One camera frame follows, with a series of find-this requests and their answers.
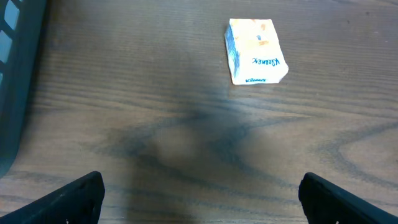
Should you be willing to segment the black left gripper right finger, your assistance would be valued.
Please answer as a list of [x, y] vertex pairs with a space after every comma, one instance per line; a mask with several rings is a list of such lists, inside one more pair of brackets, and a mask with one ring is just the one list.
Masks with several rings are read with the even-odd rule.
[[397, 217], [307, 172], [298, 198], [309, 224], [394, 224]]

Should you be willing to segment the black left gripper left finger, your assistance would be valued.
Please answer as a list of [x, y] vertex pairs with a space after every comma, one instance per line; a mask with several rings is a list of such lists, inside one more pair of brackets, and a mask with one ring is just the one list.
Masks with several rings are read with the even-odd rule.
[[93, 171], [3, 217], [1, 224], [97, 224], [105, 187]]

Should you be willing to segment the small orange snack packet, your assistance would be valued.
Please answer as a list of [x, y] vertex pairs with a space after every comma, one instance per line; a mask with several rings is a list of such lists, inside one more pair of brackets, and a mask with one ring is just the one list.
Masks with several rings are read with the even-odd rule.
[[272, 20], [230, 19], [224, 38], [234, 85], [275, 84], [288, 73]]

